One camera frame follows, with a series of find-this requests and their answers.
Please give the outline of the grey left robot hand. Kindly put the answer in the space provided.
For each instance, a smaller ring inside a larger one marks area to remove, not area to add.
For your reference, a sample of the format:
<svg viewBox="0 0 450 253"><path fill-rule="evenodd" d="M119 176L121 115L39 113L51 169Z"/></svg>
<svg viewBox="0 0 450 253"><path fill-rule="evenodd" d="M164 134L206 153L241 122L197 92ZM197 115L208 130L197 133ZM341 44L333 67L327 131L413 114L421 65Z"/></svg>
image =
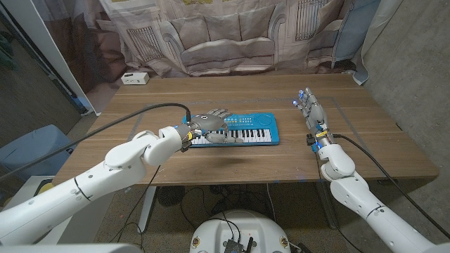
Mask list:
<svg viewBox="0 0 450 253"><path fill-rule="evenodd" d="M228 125L224 121L232 115L227 109L213 109L205 114L191 117L189 122L174 126L179 132L182 143L191 144L191 140L201 135L210 143L242 143L243 139L228 136Z"/></svg>

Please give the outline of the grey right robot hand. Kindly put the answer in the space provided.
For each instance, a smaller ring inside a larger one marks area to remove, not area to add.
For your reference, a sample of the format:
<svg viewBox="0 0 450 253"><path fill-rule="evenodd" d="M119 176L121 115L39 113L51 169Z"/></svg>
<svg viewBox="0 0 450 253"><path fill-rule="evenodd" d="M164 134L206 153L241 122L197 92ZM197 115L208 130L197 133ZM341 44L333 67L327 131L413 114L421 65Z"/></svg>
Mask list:
<svg viewBox="0 0 450 253"><path fill-rule="evenodd" d="M307 145L311 146L314 153L323 147L333 144L333 135L328 126L328 117L322 105L310 88L299 90L298 99L292 104L301 112L305 118L308 130Z"/></svg>

